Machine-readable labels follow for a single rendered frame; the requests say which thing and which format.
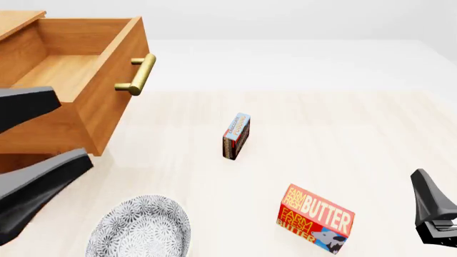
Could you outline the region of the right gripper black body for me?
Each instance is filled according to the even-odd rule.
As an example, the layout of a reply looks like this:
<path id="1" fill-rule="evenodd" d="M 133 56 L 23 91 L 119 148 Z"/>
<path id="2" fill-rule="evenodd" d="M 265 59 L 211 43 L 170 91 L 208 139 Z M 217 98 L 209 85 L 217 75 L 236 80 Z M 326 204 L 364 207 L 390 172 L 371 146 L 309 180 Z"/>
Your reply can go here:
<path id="1" fill-rule="evenodd" d="M 416 215 L 416 230 L 424 244 L 457 245 L 457 215 L 426 220 Z"/>

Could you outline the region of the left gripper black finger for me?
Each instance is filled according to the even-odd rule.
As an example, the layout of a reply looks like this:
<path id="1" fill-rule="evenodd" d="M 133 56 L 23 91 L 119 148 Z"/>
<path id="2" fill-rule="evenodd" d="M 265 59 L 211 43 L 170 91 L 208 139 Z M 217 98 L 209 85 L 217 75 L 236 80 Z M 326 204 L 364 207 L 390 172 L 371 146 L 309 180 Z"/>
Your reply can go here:
<path id="1" fill-rule="evenodd" d="M 1 174 L 0 246 L 15 239 L 56 194 L 93 166 L 80 148 Z"/>
<path id="2" fill-rule="evenodd" d="M 60 107 L 52 87 L 0 89 L 0 133 Z"/>

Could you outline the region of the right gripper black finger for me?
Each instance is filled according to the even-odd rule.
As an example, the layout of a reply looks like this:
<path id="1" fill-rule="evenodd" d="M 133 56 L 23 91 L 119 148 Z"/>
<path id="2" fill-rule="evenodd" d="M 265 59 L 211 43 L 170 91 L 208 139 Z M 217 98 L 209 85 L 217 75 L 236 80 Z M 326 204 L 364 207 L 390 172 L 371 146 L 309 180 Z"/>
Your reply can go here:
<path id="1" fill-rule="evenodd" d="M 411 182 L 416 200 L 416 223 L 457 218 L 457 205 L 443 194 L 426 171 L 418 168 L 411 174 Z"/>

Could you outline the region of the wooden drawer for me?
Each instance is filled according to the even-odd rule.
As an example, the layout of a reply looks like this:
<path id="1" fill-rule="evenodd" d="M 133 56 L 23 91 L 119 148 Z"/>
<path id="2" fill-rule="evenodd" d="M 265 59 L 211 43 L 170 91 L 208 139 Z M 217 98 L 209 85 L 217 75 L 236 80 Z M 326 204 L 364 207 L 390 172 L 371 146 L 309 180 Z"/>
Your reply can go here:
<path id="1" fill-rule="evenodd" d="M 0 89 L 49 86 L 61 106 L 0 133 L 0 153 L 100 156 L 131 94 L 117 91 L 149 53 L 141 18 L 34 19 L 0 36 Z"/>

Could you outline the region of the wooden cabinet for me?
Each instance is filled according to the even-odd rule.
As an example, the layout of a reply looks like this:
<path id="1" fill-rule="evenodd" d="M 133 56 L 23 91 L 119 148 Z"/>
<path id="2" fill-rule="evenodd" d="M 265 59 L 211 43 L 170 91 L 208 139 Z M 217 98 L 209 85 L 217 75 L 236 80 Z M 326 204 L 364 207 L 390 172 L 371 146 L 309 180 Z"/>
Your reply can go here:
<path id="1" fill-rule="evenodd" d="M 45 14 L 0 11 L 0 89 L 43 87 L 18 81 L 48 56 L 37 29 Z M 0 133 L 0 174 L 84 147 L 87 132 L 74 105 L 57 97 L 60 108 Z"/>

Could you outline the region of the chocolate pudding box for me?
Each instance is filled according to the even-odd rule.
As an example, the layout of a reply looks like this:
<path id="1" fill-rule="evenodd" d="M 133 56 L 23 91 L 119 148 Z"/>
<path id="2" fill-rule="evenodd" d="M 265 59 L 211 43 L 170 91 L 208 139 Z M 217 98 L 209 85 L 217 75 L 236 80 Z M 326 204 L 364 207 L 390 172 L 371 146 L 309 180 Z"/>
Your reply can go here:
<path id="1" fill-rule="evenodd" d="M 249 136 L 250 125 L 250 115 L 237 113 L 222 138 L 222 155 L 224 158 L 236 160 Z"/>

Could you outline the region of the black white patterned bowl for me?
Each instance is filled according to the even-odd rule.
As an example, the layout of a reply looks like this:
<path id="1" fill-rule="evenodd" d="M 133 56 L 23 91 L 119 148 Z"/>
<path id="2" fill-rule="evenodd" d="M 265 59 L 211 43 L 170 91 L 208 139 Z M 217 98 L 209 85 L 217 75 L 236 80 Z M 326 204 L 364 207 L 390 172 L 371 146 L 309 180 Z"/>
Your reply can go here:
<path id="1" fill-rule="evenodd" d="M 92 231 L 84 257 L 187 257 L 189 218 L 171 198 L 137 196 L 120 203 Z"/>

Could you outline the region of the red butter box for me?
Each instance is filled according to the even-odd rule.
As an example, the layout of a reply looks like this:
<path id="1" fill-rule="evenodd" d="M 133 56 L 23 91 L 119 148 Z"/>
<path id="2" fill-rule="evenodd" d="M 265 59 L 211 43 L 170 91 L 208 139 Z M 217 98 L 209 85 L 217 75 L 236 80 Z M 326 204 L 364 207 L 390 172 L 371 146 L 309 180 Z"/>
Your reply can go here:
<path id="1" fill-rule="evenodd" d="M 288 186 L 276 224 L 337 254 L 351 234 L 355 213 L 299 186 Z"/>

